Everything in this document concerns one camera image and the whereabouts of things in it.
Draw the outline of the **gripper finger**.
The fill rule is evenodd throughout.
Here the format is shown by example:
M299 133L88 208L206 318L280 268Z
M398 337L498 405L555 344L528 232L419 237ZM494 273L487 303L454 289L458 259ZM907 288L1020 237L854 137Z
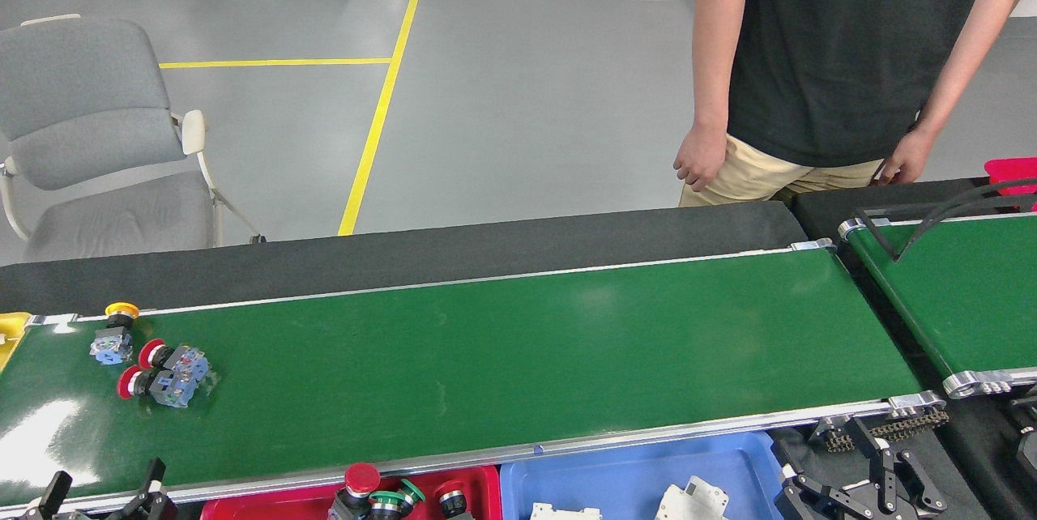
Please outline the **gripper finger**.
M56 472L40 498L32 502L33 519L71 519L75 513L62 513L63 502L71 491L73 477L65 471Z
M879 515L941 515L948 498L937 489L917 454L910 450L874 450L868 456L869 478L877 495L873 507Z
M782 467L782 489L774 505L784 519L863 519L864 504L848 491Z
M162 458L149 462L141 489L122 507L122 519L177 519L177 505L162 483L165 472Z

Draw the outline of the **person's left hand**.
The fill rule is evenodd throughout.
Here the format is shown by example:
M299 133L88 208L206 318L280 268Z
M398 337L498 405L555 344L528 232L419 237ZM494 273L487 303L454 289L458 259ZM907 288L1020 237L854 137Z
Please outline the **person's left hand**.
M938 132L915 129L899 141L895 150L886 157L872 185L904 185L915 183L922 176L930 152L936 144Z

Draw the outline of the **person's right hand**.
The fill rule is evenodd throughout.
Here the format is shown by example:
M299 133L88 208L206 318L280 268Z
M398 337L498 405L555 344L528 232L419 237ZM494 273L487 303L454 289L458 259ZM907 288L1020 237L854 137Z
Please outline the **person's right hand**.
M719 173L726 158L725 126L695 122L676 152L672 168L693 192L703 191Z

